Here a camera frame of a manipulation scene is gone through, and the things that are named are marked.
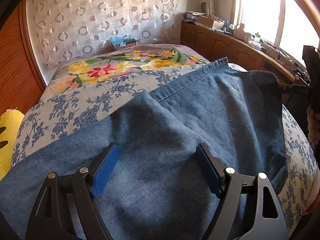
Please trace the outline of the person's right hand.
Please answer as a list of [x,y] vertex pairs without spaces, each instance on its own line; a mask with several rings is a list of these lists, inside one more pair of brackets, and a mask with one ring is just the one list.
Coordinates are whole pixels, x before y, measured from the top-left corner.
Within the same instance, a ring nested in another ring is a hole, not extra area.
[[319,117],[319,113],[315,113],[315,111],[311,107],[307,108],[308,139],[313,144],[313,146],[318,145],[320,140]]

